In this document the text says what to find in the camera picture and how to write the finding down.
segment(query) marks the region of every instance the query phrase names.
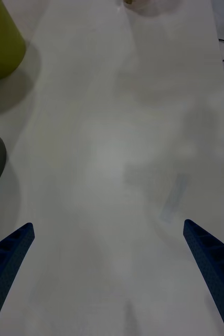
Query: yellow-green cup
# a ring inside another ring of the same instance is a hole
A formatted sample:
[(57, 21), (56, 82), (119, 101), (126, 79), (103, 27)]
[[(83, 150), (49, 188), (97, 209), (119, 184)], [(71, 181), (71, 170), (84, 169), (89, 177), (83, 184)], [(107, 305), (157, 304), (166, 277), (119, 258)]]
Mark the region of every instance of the yellow-green cup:
[(24, 39), (0, 0), (0, 79), (18, 67), (25, 50)]

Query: white surface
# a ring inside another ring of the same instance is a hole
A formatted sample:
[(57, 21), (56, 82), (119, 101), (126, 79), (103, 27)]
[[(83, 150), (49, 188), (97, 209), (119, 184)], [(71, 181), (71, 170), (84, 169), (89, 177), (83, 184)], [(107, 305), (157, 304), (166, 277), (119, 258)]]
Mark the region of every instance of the white surface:
[(30, 45), (0, 82), (0, 239), (26, 222), (36, 239), (0, 335), (224, 335), (182, 233), (224, 241), (210, 1), (6, 5)]

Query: white table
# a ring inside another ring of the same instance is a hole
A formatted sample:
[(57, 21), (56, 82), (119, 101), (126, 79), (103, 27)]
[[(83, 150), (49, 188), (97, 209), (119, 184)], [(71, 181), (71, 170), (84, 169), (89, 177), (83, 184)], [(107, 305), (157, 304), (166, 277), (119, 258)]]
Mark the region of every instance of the white table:
[(0, 240), (26, 222), (36, 239), (0, 335), (224, 335), (183, 238), (191, 218), (224, 242), (210, 1), (6, 5), (30, 45), (0, 82)]

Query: table surface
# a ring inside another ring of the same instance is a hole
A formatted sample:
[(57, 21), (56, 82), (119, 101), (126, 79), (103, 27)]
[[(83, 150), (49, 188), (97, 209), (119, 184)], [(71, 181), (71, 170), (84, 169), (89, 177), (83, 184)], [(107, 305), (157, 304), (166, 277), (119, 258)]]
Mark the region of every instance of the table surface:
[(0, 335), (223, 336), (183, 238), (224, 242), (224, 72), (210, 1), (8, 0), (0, 240), (36, 239)]

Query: yellow cup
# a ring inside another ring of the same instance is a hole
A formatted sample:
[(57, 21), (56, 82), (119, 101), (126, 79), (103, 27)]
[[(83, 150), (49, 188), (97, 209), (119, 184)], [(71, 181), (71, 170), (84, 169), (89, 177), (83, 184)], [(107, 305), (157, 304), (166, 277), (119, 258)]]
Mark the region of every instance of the yellow cup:
[(24, 39), (0, 0), (0, 79), (18, 67), (25, 50)]

